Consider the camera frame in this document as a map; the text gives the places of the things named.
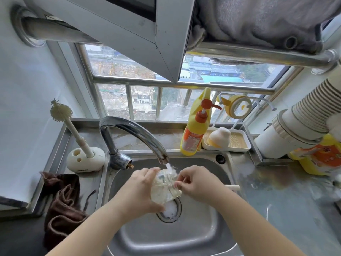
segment faucet spout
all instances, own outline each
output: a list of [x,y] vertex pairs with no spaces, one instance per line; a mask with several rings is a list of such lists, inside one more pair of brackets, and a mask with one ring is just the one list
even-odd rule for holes
[[127,169],[132,160],[129,156],[122,154],[116,147],[113,138],[110,135],[109,127],[122,129],[129,134],[137,137],[153,151],[161,164],[169,162],[168,154],[162,144],[147,129],[134,121],[116,117],[107,116],[100,120],[100,133],[108,147],[110,155],[110,165],[114,169]]

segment bottle label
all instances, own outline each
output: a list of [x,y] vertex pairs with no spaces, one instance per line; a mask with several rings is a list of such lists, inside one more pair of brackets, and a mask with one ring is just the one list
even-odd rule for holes
[[185,133],[183,134],[182,149],[188,152],[195,152],[198,150],[201,140],[204,135],[194,134],[186,127]]

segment soap tray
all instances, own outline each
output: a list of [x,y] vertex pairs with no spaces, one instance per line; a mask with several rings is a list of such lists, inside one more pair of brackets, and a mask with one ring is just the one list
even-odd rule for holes
[[227,148],[215,147],[210,144],[210,134],[218,128],[208,128],[202,139],[202,147],[207,150],[230,151],[245,153],[251,149],[251,143],[246,133],[239,129],[229,129],[231,131],[230,144]]

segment stainless steel sink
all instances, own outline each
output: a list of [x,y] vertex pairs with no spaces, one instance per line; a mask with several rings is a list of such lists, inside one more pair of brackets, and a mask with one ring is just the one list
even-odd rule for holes
[[[224,155],[224,164],[216,162],[218,153],[198,154],[195,157],[185,157],[177,152],[168,152],[168,155],[171,165],[178,172],[196,164],[209,169],[224,184],[231,184],[227,153]],[[133,159],[134,170],[155,166],[165,168],[152,153],[129,156]],[[102,204],[113,198],[134,170],[116,171],[107,168],[106,184],[102,187]],[[147,214],[124,225],[108,245],[110,254],[209,256],[225,254],[235,247],[236,242],[228,226],[214,208],[186,195],[182,195],[174,203],[177,205],[177,214],[171,221],[163,214]]]

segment metal counter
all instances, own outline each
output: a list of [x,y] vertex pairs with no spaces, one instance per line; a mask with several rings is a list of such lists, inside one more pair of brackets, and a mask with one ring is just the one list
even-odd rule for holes
[[[107,152],[98,131],[98,120],[77,121],[75,126],[90,146],[98,146]],[[185,124],[143,123],[166,149],[177,149]],[[113,129],[112,135],[120,150],[147,150],[140,140]],[[69,173],[66,156],[77,144],[68,131],[59,138],[57,153],[50,163],[51,171]],[[230,153],[232,177],[241,186],[241,195],[282,234],[293,241],[308,256],[341,255],[341,215],[334,202],[341,197],[325,177],[311,176],[298,163],[279,166],[254,166],[249,153]],[[80,203],[99,189],[103,181],[102,171],[79,174]],[[87,213],[95,211],[98,193],[89,199]],[[0,255],[43,256],[44,236],[42,217],[0,222]]]

